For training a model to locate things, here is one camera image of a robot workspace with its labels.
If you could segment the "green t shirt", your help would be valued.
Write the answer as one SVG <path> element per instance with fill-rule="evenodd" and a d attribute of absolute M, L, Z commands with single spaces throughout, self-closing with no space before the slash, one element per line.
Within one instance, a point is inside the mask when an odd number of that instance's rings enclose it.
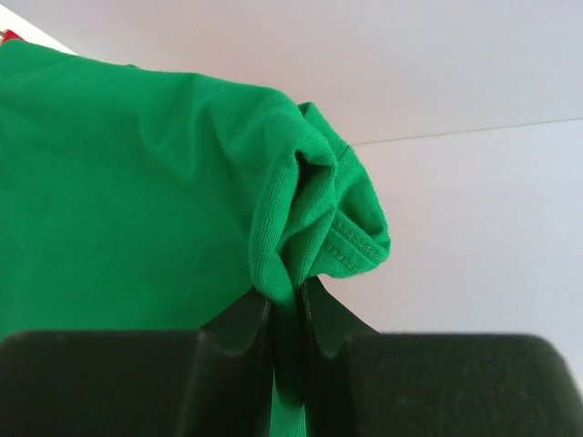
<path fill-rule="evenodd" d="M 271 434 L 303 436 L 296 294 L 391 240 L 354 150 L 311 103 L 195 73 L 1 47 L 1 332 L 195 329 L 274 303 Z"/>

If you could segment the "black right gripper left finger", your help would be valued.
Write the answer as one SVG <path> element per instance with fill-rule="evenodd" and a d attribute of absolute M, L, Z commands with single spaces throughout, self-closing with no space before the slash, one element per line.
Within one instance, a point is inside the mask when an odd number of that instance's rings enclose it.
<path fill-rule="evenodd" d="M 37 330 L 1 344 L 4 436 L 265 436 L 272 305 L 197 330 Z"/>

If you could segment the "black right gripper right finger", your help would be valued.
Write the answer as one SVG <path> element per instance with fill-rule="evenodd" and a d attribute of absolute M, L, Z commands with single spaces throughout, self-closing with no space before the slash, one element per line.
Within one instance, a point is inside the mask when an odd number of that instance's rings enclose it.
<path fill-rule="evenodd" d="M 575 436 L 578 388 L 531 335 L 381 333 L 302 286 L 311 436 Z"/>

